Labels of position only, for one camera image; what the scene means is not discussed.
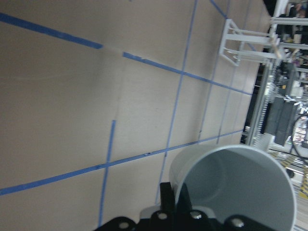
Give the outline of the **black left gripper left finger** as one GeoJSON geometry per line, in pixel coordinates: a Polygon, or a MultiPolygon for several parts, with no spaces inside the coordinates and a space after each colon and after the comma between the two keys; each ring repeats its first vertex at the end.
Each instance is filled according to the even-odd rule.
{"type": "Polygon", "coordinates": [[[170,182],[160,183],[160,211],[174,217],[174,192],[170,182]]]}

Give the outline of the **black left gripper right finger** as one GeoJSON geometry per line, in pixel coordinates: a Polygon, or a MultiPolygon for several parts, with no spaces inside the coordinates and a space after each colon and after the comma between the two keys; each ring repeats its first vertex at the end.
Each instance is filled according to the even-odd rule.
{"type": "Polygon", "coordinates": [[[177,213],[187,214],[192,210],[192,203],[190,200],[190,195],[186,183],[182,185],[180,190],[179,199],[177,202],[177,213]]]}

